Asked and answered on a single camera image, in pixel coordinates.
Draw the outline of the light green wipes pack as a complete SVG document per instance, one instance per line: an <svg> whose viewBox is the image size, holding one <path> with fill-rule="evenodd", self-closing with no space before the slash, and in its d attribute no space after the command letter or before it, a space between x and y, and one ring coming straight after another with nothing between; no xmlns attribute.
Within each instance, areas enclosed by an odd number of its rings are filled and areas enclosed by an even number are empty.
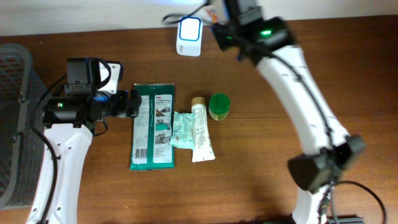
<svg viewBox="0 0 398 224"><path fill-rule="evenodd" d="M174 123L170 145L179 149L194 150L193 124L195 115L192 113L174 112Z"/></svg>

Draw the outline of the orange snack packet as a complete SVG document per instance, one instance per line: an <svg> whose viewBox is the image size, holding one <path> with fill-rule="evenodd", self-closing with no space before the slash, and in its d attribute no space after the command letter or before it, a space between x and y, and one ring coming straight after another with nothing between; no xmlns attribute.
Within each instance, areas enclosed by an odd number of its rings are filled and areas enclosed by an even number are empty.
<svg viewBox="0 0 398 224"><path fill-rule="evenodd" d="M218 23L219 19L218 19L218 16L216 14L216 11L213 8L206 8L205 11L206 11L206 13L208 14L208 16L210 18L210 23L211 24Z"/></svg>

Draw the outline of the green lid jar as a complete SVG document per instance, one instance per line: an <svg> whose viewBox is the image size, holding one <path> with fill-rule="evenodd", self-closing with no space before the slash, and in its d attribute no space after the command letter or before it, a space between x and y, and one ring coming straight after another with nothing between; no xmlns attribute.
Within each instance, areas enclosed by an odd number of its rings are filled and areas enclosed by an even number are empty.
<svg viewBox="0 0 398 224"><path fill-rule="evenodd" d="M223 93L216 93L210 98L209 115L216 121L224 120L229 113L230 100Z"/></svg>

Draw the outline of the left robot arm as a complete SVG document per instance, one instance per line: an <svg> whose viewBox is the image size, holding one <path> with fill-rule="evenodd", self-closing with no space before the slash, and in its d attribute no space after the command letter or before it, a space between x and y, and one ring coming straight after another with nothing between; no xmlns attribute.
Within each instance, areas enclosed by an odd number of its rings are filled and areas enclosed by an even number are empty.
<svg viewBox="0 0 398 224"><path fill-rule="evenodd" d="M118 90L121 62L102 58L67 60L64 96L53 96L41 110L44 156L28 223L76 223L85 157L98 121L136 118L142 98L137 90Z"/></svg>

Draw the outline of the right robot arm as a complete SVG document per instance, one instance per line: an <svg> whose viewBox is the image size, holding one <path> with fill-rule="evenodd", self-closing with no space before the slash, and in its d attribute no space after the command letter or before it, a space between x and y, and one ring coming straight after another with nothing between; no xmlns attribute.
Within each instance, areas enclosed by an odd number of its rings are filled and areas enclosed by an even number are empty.
<svg viewBox="0 0 398 224"><path fill-rule="evenodd" d="M298 186L292 223L326 223L331 191L365 150L325 101L303 50L280 17L266 19L257 1L211 1L212 31L221 50L239 49L270 84L289 115L302 153L287 163Z"/></svg>

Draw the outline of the white cream tube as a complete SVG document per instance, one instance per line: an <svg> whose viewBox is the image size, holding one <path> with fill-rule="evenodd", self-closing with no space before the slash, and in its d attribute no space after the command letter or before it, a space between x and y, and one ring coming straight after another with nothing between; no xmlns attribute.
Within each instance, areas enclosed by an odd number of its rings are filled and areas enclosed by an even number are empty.
<svg viewBox="0 0 398 224"><path fill-rule="evenodd" d="M203 97L195 97L192 99L192 113L195 115L192 129L195 142L192 162L215 160L215 154L208 131L205 99Z"/></svg>

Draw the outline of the green glove package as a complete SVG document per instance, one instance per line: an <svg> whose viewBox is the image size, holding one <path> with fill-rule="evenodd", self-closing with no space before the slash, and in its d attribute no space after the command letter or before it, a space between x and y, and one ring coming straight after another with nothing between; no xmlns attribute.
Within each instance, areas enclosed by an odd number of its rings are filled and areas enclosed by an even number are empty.
<svg viewBox="0 0 398 224"><path fill-rule="evenodd" d="M174 168L170 145L174 120L173 84L135 84L141 97L139 116L134 118L131 170Z"/></svg>

